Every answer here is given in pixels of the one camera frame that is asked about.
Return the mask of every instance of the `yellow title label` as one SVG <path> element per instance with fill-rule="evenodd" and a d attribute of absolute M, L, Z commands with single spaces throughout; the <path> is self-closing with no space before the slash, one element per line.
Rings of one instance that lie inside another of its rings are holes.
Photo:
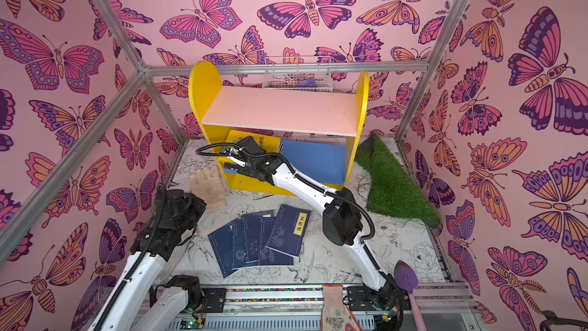
<path fill-rule="evenodd" d="M 307 214 L 300 212 L 298 214 L 298 220 L 296 221 L 296 227 L 294 228 L 294 233 L 296 235 L 302 235 L 302 231 L 304 230 L 304 224 L 306 223 L 306 216 Z"/>

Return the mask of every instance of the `green turf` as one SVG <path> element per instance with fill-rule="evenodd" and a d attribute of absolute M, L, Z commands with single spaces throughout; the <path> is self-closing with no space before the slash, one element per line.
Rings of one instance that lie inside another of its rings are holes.
<path fill-rule="evenodd" d="M 378 135 L 372 133 L 357 148 L 355 161 L 371 175 L 367 208 L 375 213 L 404 219 L 421 219 L 430 227 L 441 221 Z"/>

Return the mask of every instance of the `bookshelf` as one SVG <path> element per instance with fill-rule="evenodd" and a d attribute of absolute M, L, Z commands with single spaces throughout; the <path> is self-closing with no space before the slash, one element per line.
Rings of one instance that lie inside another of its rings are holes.
<path fill-rule="evenodd" d="M 223 86 L 215 66 L 200 62 L 192 69 L 188 90 L 192 111 L 209 144 L 224 142 L 235 127 L 345 137 L 346 185 L 364 126 L 368 84 L 368 73 L 363 71 L 356 94 Z M 217 163 L 223 172 L 218 158 Z M 284 189 L 240 174 L 224 173 L 224 179 L 231 189 L 291 195 Z"/>

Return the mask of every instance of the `pink shelf board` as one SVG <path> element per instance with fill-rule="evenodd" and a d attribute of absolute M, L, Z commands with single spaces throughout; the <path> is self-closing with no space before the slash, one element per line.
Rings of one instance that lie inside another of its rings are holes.
<path fill-rule="evenodd" d="M 223 86 L 202 123 L 354 137 L 356 113 L 354 94 Z"/>

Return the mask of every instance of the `purple shovel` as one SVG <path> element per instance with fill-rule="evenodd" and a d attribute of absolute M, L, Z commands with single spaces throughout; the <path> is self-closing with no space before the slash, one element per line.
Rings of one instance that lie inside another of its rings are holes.
<path fill-rule="evenodd" d="M 401 289 L 408 292 L 410 306 L 412 307 L 412 315 L 415 318 L 416 329 L 418 331 L 427 331 L 427 327 L 424 325 L 423 316 L 420 313 L 419 305 L 416 303 L 415 296 L 412 293 L 419 284 L 419 279 L 416 278 L 415 271 L 406 263 L 398 261 L 396 267 L 394 267 L 394 280 Z"/>

